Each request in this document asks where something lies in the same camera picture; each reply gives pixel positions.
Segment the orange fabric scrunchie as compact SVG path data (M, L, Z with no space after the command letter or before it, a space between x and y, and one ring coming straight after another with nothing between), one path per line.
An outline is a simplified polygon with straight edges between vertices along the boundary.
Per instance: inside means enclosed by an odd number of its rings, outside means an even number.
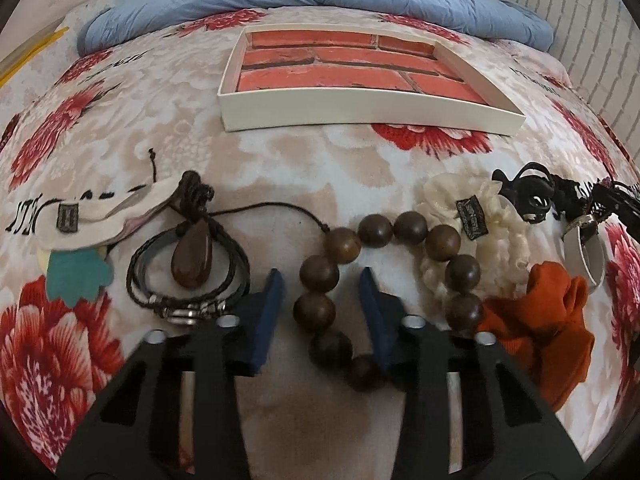
M530 270L524 296L483 302L477 329L497 337L553 411L588 375L594 336L584 320L587 299L584 278L545 261Z

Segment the cream ruffled scrunchie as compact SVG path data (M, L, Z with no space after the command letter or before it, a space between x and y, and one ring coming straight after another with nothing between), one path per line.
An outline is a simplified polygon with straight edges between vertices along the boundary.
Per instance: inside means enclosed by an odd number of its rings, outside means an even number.
M416 206L431 229L443 224L458 232L460 252L480 265L480 282L473 289L480 299L512 297L528 280L529 225L500 195L501 188L486 177L439 174L424 183ZM464 228L473 214L484 216L487 230L474 240Z

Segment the cream and teal felt piece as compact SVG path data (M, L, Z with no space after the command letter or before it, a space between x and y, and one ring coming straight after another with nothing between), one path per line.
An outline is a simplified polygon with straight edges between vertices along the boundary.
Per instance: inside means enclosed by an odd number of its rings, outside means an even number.
M39 209L35 223L38 249L48 256L47 300L68 308L98 299L114 271L107 248L140 229L176 197L178 174L107 198L61 200Z

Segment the black hair claw clip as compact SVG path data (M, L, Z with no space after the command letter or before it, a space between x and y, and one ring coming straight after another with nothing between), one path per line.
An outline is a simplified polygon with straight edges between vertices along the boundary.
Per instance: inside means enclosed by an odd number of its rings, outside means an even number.
M516 176L509 180L496 169L491 180L501 183L499 194L506 198L520 217L529 224L546 220L552 206L555 184L549 170L539 162L528 162Z

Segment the floral fleece blanket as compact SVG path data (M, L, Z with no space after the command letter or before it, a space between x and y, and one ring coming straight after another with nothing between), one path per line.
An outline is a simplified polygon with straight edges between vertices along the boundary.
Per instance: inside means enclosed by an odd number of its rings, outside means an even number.
M495 42L461 34L452 50L525 113L515 136L403 125L225 132L216 93L243 27L294 22L427 37L427 25L363 11L244 10L78 58L76 16L63 39L1 87L1 399L21 435L14 445L37 456L34 467L45 474L142 335L169 330L130 300L125 273L134 250L178 217L163 212L117 245L113 284L73 309L47 300L27 228L54 198L98 198L151 182L150 148L160 179L192 169L213 185L214 210L284 200L330 226L354 229L365 214L393 219L418 206L424 183L438 174L489 179L499 168L511 177L526 162L541 162L582 183L608 171L637 182L604 112L597 115L576 90L529 70ZM299 265L321 247L319 229L277 208L220 222L245 248L253 283L275 266L288 292L266 370L239 384L256 478L388 478L402 395L390 387L359 394L314 370L290 315L302 291ZM614 217L601 236L614 263L584 310L594 336L591 363L558 413L585 459L624 429L632 433L629 421L639 413L639 372L623 342L639 326L639 300L631 300L639 291L639 248Z

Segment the white tray brick-pattern base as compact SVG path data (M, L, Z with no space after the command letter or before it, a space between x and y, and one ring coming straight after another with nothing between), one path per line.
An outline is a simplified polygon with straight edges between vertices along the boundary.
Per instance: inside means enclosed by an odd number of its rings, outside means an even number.
M437 37L341 25L245 27L217 96L229 131L395 124L513 136L525 122Z

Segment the pink pillow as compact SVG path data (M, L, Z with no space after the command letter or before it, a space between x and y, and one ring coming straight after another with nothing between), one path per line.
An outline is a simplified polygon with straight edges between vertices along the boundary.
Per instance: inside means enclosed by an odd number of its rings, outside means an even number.
M513 40L497 40L496 45L506 50L516 62L519 62L529 70L541 74L548 81L562 84L565 87L573 85L564 65L551 54Z

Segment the yellow sheet edge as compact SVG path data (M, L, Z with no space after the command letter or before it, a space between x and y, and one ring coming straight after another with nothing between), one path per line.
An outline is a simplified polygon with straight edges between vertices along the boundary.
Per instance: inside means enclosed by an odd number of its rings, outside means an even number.
M4 60L1 61L0 87L3 87L11 78L32 58L46 47L57 42L68 31L68 27L54 29L53 24L37 32L32 38L25 41Z

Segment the blue rolled duvet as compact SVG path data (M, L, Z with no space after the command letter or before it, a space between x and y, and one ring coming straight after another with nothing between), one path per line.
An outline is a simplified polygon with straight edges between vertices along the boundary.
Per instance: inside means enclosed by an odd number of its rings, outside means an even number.
M506 39L547 51L554 30L525 6L508 0L129 0L107 9L78 32L81 56L115 47L172 25L242 9L336 6L416 18L483 39Z

